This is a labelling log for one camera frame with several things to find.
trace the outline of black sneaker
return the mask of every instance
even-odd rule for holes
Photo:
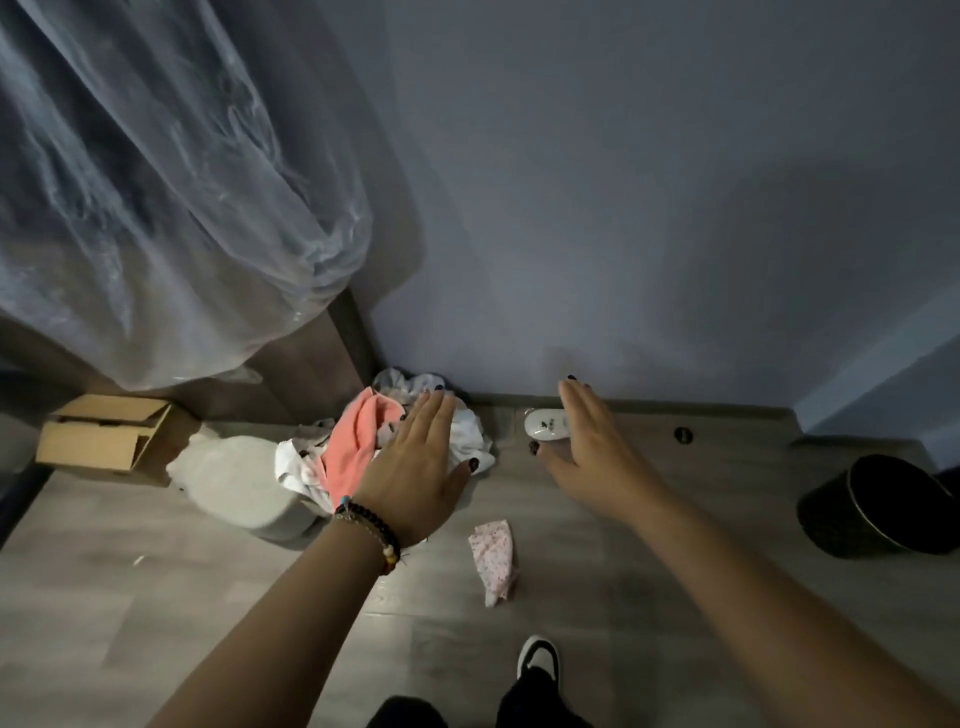
[[[516,661],[516,679],[530,667],[539,667],[550,679],[560,685],[560,656],[552,642],[540,635],[534,635],[523,644],[520,659]]]

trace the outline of black container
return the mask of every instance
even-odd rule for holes
[[[797,503],[797,518],[831,556],[858,559],[960,546],[960,499],[914,465],[890,455],[859,458]]]

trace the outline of pink cloth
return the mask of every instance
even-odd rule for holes
[[[324,454],[317,460],[317,478],[330,493],[336,508],[343,496],[352,496],[360,484],[363,471],[373,460],[376,431],[387,422],[403,415],[403,406],[367,387],[347,405],[330,433]]]
[[[506,521],[478,525],[469,537],[473,563],[483,582],[484,604],[492,607],[506,599],[516,579],[514,572],[514,537]]]

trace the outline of beaded bracelet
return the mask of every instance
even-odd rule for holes
[[[354,503],[349,496],[344,496],[337,510],[334,511],[333,518],[360,523],[367,528],[383,546],[383,558],[387,562],[383,572],[387,574],[396,568],[396,562],[400,557],[400,541],[393,529],[372,510]]]

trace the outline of gray laminate floor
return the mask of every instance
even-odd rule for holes
[[[559,644],[568,702],[598,726],[763,725],[643,545],[556,489],[511,411],[483,414],[499,464],[378,582],[311,725],[362,726],[393,693],[433,701],[452,726],[492,725],[535,631]],[[797,496],[859,451],[789,448],[790,421],[621,421],[678,489],[960,698],[957,561],[836,561],[795,522]],[[692,445],[673,440],[677,425],[693,430]],[[467,536],[504,518],[520,577],[512,601],[486,609]],[[0,725],[142,725],[297,555],[204,516],[174,490],[55,473],[0,551]]]

